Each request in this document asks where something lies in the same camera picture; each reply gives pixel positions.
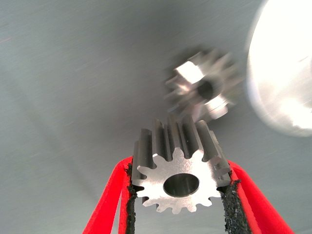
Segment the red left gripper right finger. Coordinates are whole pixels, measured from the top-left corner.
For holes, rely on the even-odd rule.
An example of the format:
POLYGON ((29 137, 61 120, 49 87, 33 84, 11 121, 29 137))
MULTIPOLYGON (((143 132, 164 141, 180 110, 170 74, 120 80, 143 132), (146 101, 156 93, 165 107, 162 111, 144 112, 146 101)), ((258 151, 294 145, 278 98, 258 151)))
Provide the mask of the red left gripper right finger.
POLYGON ((231 182, 221 190, 225 231, 229 234, 293 234, 247 172, 233 161, 228 163, 231 182))

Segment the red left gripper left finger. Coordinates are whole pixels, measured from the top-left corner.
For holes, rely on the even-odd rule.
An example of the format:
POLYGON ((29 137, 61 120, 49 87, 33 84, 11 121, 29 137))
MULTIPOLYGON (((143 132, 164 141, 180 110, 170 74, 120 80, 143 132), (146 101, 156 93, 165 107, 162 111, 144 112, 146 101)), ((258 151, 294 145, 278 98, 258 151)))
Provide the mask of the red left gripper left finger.
POLYGON ((83 230, 84 234, 110 234, 120 204, 119 234, 135 232, 136 191, 131 182, 133 158, 121 160, 113 169, 103 193, 83 230))

